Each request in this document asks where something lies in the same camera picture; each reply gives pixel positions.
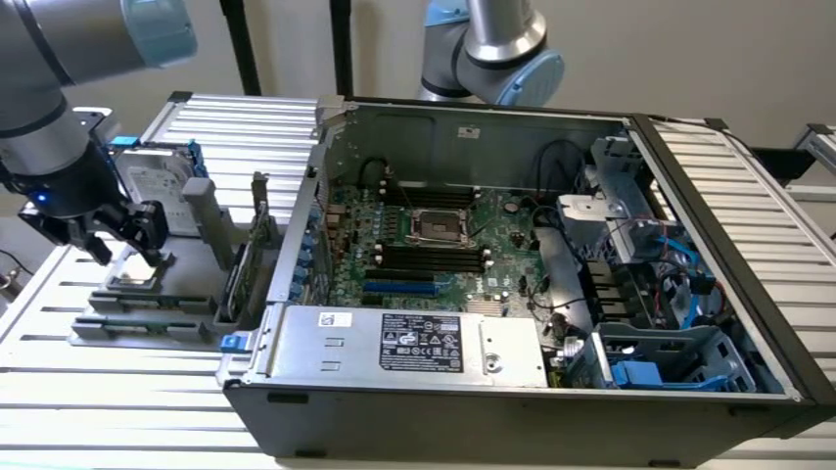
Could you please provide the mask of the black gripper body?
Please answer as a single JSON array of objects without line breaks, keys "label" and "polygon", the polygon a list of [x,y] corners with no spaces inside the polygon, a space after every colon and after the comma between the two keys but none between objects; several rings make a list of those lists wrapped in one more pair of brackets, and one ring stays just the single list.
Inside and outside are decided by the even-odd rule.
[{"label": "black gripper body", "polygon": [[56,245],[83,246],[88,235],[105,232],[121,239],[129,220],[103,147],[91,142],[67,167],[41,175],[16,176],[16,189],[36,209],[20,219]]}]

